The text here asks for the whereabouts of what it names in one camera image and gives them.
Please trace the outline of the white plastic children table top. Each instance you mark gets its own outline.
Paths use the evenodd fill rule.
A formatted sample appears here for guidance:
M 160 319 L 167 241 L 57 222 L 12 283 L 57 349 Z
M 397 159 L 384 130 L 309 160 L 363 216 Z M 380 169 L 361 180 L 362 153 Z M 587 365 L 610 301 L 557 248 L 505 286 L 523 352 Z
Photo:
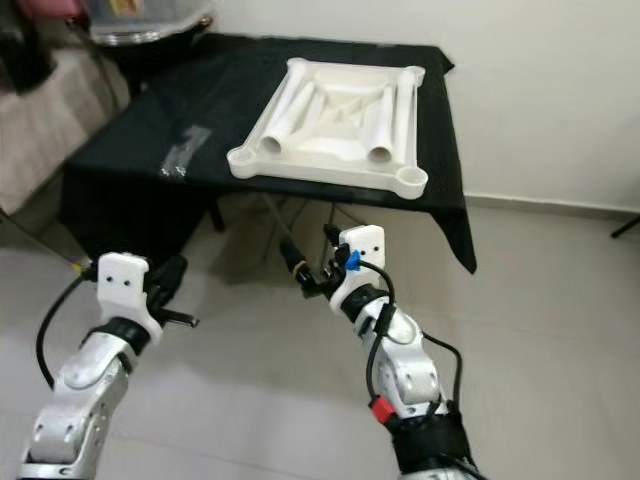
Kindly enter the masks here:
M 378 100 L 385 84 L 396 81 L 403 69 L 415 76 L 415 86 L 403 95 L 399 109 L 397 156 L 393 163 L 367 160 L 372 124 L 378 115 Z M 292 58 L 279 87 L 262 110 L 255 127 L 241 146 L 227 155 L 230 173 L 239 179 L 279 177 L 311 180 L 335 186 L 384 189 L 402 198 L 419 198 L 429 182 L 429 174 L 417 163 L 417 119 L 419 87 L 425 78 L 421 67 L 370 67 L 329 61 Z M 276 105 L 285 91 L 305 81 L 323 87 L 326 108 L 314 129 L 298 133 L 300 118 L 283 141 L 278 155 L 265 154 L 259 146 Z

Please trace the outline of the beige tablecloth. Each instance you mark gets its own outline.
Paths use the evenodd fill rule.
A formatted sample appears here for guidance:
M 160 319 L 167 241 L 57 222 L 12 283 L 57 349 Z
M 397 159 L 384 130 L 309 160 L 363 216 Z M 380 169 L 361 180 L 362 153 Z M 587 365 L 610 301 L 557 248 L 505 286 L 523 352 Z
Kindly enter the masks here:
M 54 70 L 26 93 L 0 95 L 0 209 L 17 212 L 56 170 L 128 104 L 113 61 L 52 50 Z

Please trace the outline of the black wok pan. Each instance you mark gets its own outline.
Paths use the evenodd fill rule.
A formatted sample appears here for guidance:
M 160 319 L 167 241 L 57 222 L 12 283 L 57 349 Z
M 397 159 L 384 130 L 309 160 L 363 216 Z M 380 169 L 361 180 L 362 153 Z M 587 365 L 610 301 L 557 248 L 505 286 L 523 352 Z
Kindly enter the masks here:
M 22 0 L 0 0 L 0 61 L 15 93 L 36 90 L 54 73 L 50 47 Z

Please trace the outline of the pink plastic container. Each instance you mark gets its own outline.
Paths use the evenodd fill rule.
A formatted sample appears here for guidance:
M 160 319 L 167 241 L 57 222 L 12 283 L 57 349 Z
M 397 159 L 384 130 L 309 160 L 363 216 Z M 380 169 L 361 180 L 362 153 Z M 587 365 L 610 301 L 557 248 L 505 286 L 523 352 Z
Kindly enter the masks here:
M 68 19 L 82 17 L 81 0 L 17 0 L 19 9 L 28 18 Z

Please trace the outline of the black tripod leg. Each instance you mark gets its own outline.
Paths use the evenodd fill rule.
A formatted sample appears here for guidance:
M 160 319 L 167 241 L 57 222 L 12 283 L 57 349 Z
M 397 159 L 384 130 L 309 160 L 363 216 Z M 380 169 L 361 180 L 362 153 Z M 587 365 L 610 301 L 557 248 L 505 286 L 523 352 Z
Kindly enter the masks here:
M 623 234 L 626 234 L 628 230 L 631 230 L 637 227 L 637 225 L 640 225 L 640 212 L 639 214 L 636 214 L 634 218 L 627 220 L 625 224 L 621 225 L 621 227 L 618 227 L 612 230 L 611 238 L 618 239 L 621 236 L 623 236 Z

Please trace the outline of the black tablecloth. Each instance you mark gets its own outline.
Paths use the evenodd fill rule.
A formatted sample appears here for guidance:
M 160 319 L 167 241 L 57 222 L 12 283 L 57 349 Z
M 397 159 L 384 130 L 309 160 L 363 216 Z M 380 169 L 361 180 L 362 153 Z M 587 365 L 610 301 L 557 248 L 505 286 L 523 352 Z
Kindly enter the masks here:
M 227 155 L 246 141 L 292 58 L 425 69 L 419 91 L 419 163 L 429 174 L 424 195 L 407 200 L 379 189 L 233 177 Z M 69 157 L 61 184 L 61 224 L 88 256 L 132 252 L 164 260 L 183 250 L 202 216 L 215 211 L 219 197 L 270 193 L 428 212 L 463 268 L 475 273 L 460 151 L 445 87 L 451 68 L 451 59 L 436 46 L 205 35 L 165 63 L 142 70 L 143 90 Z M 164 180 L 161 161 L 189 125 L 210 129 L 210 137 L 193 156 L 186 183 Z

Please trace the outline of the clear plastic bag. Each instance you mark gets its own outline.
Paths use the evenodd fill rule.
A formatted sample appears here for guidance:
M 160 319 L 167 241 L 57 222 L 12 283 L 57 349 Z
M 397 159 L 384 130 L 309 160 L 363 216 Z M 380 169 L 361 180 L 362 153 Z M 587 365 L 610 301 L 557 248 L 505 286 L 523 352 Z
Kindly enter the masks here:
M 161 161 L 159 175 L 170 182 L 186 183 L 193 156 L 204 147 L 211 131 L 202 125 L 189 125 L 180 138 L 169 148 Z

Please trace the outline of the metal folding table frame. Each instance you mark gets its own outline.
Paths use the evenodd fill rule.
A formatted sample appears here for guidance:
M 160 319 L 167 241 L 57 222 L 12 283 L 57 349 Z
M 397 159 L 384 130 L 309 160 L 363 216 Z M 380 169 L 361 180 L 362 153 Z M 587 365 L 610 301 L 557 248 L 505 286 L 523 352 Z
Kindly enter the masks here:
M 324 224 L 342 228 L 365 224 L 346 206 L 261 193 L 220 197 L 218 211 L 223 243 L 212 270 L 230 285 L 270 285 L 293 293 L 298 285 L 280 256 L 283 239 L 292 238 L 307 260 L 319 262 L 332 256 Z

